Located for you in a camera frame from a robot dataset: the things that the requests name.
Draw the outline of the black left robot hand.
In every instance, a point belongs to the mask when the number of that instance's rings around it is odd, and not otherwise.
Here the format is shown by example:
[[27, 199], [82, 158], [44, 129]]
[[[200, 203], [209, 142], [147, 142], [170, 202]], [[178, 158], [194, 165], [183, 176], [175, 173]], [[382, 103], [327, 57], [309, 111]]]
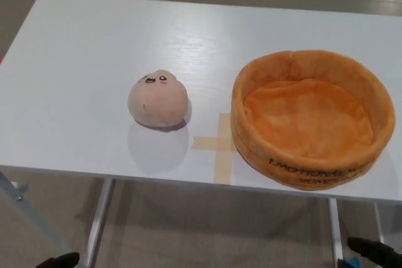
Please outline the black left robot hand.
[[73, 268], [79, 263], [79, 260], [78, 252], [69, 252], [58, 257], [50, 257], [38, 264], [36, 268]]

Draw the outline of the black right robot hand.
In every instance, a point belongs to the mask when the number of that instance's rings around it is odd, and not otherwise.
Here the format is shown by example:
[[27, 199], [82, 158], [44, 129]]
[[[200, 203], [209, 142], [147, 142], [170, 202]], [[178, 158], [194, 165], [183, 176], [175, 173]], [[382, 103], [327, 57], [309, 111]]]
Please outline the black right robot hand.
[[380, 241], [349, 237], [347, 245], [352, 251], [357, 252], [381, 267], [401, 267], [401, 254]]

